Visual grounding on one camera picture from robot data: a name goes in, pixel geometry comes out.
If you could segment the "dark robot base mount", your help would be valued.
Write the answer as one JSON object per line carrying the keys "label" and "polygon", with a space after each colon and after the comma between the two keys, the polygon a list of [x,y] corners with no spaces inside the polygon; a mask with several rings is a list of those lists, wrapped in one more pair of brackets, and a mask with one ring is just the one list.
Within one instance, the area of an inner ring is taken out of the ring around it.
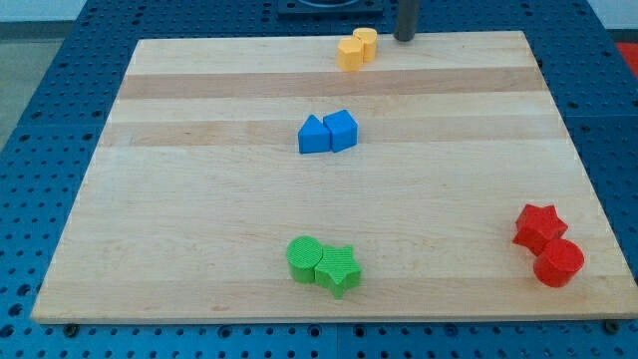
{"label": "dark robot base mount", "polygon": [[381,0],[276,0],[279,17],[382,15]]}

